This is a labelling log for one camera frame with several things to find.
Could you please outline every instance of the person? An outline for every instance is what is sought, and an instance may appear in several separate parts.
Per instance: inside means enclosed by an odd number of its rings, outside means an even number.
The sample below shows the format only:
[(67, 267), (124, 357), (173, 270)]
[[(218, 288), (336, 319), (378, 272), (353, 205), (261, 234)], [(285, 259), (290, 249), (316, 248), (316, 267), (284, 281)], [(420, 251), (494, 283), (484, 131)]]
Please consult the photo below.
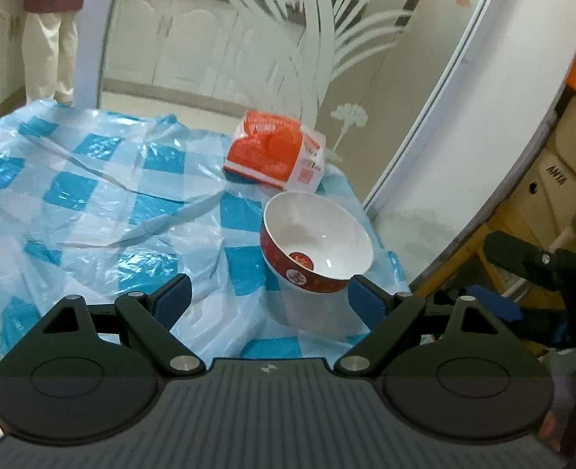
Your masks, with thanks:
[(23, 62), (27, 103), (73, 100), (77, 12), (84, 0), (25, 0)]

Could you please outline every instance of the person's legs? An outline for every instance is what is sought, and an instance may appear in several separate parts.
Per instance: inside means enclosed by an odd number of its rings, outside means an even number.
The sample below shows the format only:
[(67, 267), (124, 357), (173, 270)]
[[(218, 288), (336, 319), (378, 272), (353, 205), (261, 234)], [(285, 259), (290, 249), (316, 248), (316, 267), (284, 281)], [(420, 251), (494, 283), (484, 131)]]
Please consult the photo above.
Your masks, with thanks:
[(57, 84), (57, 57), (61, 14), (27, 12), (23, 32), (23, 62), (27, 103), (53, 98)]
[(77, 12), (62, 14), (59, 29), (59, 63), (57, 67), (57, 89), (55, 99), (61, 104), (73, 101), (75, 61), (77, 58)]

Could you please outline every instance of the red logo inside bowl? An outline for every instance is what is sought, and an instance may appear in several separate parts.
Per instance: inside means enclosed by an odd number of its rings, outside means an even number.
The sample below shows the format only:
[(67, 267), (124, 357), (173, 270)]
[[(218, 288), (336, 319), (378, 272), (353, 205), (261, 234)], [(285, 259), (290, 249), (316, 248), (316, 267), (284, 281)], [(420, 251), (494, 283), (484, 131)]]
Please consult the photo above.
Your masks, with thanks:
[(304, 268), (314, 270), (314, 261), (302, 252), (292, 252), (290, 257)]

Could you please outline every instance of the bowl rim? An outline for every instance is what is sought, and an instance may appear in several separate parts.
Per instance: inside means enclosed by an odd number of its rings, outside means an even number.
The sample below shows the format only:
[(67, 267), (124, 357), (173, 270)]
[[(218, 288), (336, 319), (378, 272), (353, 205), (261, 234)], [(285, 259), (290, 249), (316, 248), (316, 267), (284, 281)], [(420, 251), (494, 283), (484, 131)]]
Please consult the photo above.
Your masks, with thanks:
[[(320, 273), (320, 272), (311, 270), (311, 269), (309, 269), (309, 268), (306, 268), (306, 267), (303, 266), (302, 264), (300, 264), (300, 263), (296, 262), (294, 259), (292, 259), (288, 254), (286, 254), (286, 253), (284, 252), (284, 250), (281, 248), (281, 246), (275, 241), (275, 238), (273, 237), (273, 235), (270, 234), (270, 231), (268, 230), (268, 225), (267, 225), (267, 223), (266, 223), (266, 215), (267, 215), (268, 207), (269, 207), (270, 203), (271, 203), (274, 199), (276, 199), (276, 198), (278, 198), (278, 197), (280, 197), (280, 196), (282, 196), (282, 195), (290, 195), (290, 194), (292, 194), (292, 195), (294, 195), (294, 194), (298, 194), (298, 195), (309, 195), (309, 196), (312, 196), (312, 197), (317, 197), (317, 198), (323, 199), (325, 202), (332, 204), (332, 205), (335, 206), (336, 208), (339, 208), (339, 209), (342, 210), (344, 213), (346, 213), (346, 214), (358, 225), (358, 227), (361, 229), (362, 233), (363, 233), (364, 236), (366, 237), (367, 241), (370, 243), (370, 263), (368, 264), (368, 267), (367, 267), (365, 270), (361, 271), (361, 272), (354, 273), (354, 274), (351, 275), (350, 277), (347, 277), (347, 278), (335, 278), (335, 277), (330, 277), (330, 276), (325, 275), (325, 274), (323, 274), (323, 273)], [(352, 278), (353, 276), (355, 276), (355, 275), (363, 275), (364, 273), (366, 273), (366, 272), (372, 267), (372, 263), (373, 263), (374, 260), (375, 260), (375, 249), (374, 249), (374, 247), (373, 247), (372, 240), (370, 239), (370, 236), (368, 235), (368, 231), (366, 231), (366, 229), (364, 228), (364, 226), (359, 223), (359, 220), (357, 220), (357, 219), (355, 218), (355, 216), (354, 216), (350, 211), (348, 211), (346, 208), (344, 208), (343, 206), (341, 206), (341, 205), (338, 204), (337, 202), (329, 199), (328, 197), (324, 197), (324, 195), (320, 195), (320, 194), (317, 194), (317, 193), (315, 193), (315, 192), (283, 191), (283, 192), (279, 192), (279, 194), (274, 195), (273, 197), (271, 197), (271, 198), (268, 200), (268, 202), (266, 203), (266, 206), (264, 207), (264, 214), (263, 214), (263, 216), (262, 216), (262, 224), (264, 225), (264, 229), (265, 229), (265, 231), (266, 231), (266, 234), (267, 234), (268, 237), (272, 240), (272, 242), (275, 244), (275, 246), (276, 246), (279, 250), (281, 250), (281, 252), (282, 252), (282, 254), (283, 254), (284, 256), (286, 256), (290, 261), (292, 261), (296, 266), (298, 266), (298, 269), (299, 269), (299, 270), (305, 270), (306, 272), (312, 273), (312, 274), (314, 274), (314, 275), (317, 275), (317, 276), (319, 276), (319, 277), (321, 277), (321, 278), (323, 278), (323, 279), (325, 279), (325, 280), (333, 280), (333, 281), (339, 281), (339, 282), (347, 282), (347, 281), (351, 280), (351, 278)]]

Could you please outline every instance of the red and white bowl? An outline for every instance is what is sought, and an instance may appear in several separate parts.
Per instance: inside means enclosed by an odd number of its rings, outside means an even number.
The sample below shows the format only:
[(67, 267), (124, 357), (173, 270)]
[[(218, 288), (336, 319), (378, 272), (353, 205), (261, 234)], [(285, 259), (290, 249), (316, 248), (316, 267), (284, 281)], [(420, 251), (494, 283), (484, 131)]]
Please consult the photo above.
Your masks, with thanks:
[(309, 293), (342, 290), (374, 257), (366, 230), (348, 211), (306, 192), (282, 192), (268, 201), (260, 245), (279, 278)]

